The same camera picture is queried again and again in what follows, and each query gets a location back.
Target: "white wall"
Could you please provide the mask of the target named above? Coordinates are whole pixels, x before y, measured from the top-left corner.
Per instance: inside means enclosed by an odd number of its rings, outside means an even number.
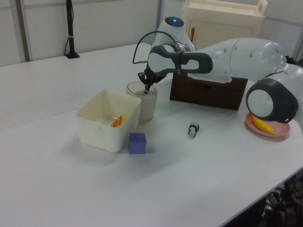
[[[72,2],[77,53],[136,44],[156,29],[158,0]],[[23,11],[30,59],[62,56],[68,37],[65,0],[25,0]]]
[[[257,5],[258,0],[222,0],[242,4]],[[260,38],[277,42],[284,55],[301,59],[303,43],[303,1],[267,0],[267,18]],[[184,0],[162,0],[160,21],[165,17],[182,18]]]
[[[15,8],[9,0],[0,0],[0,66],[24,61],[23,46],[18,43],[21,39],[18,40],[16,35],[18,26],[15,27],[15,23],[18,23],[18,19],[13,17],[12,9]]]

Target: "white robot link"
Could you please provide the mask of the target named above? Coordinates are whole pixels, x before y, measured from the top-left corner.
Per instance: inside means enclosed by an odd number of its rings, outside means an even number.
[[[138,74],[147,90],[168,73],[225,83],[232,77],[251,79],[256,83],[246,105],[252,115],[282,123],[294,118],[303,132],[303,68],[286,63],[277,43],[237,38],[196,50],[177,17],[165,18],[156,33],[146,70]]]
[[[197,122],[192,122],[188,128],[188,133],[190,136],[195,137],[199,129],[199,124]]]

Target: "small toy figure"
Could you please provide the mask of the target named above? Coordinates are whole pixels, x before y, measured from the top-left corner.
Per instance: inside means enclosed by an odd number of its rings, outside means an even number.
[[[196,133],[199,131],[199,124],[197,122],[192,122],[188,128],[188,133],[190,136],[195,137]]]

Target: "black cable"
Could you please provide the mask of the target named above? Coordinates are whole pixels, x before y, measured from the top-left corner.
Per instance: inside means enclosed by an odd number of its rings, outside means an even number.
[[[71,2],[71,23],[74,23],[74,9],[72,7],[72,2]],[[64,48],[64,55],[65,55],[65,51],[66,51],[66,47],[67,47],[67,43],[70,40],[70,37],[67,38],[66,44],[65,44],[65,48]]]
[[[176,42],[176,40],[175,40],[170,34],[168,34],[168,33],[166,33],[166,32],[162,32],[162,31],[153,31],[153,32],[149,32],[149,33],[145,34],[145,35],[139,40],[139,42],[138,42],[138,44],[137,44],[137,46],[136,46],[136,49],[135,49],[135,51],[134,51],[133,64],[147,63],[147,61],[137,61],[137,62],[134,62],[134,58],[136,57],[137,49],[138,49],[138,46],[139,46],[139,44],[141,43],[141,41],[142,41],[146,36],[148,36],[148,35],[150,35],[150,34],[153,34],[153,33],[163,33],[163,34],[167,35],[169,38],[171,38],[172,41],[173,41],[174,43]]]

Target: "white table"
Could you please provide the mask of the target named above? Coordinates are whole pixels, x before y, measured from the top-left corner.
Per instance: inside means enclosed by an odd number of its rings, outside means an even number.
[[[140,45],[136,59],[149,49]],[[139,80],[145,65],[131,63],[133,52],[0,67],[0,226],[217,227],[302,168],[296,122],[284,139],[259,136],[244,123],[244,101],[239,111],[170,101],[171,78],[157,84],[154,118],[136,129],[147,154],[82,144],[77,109]]]

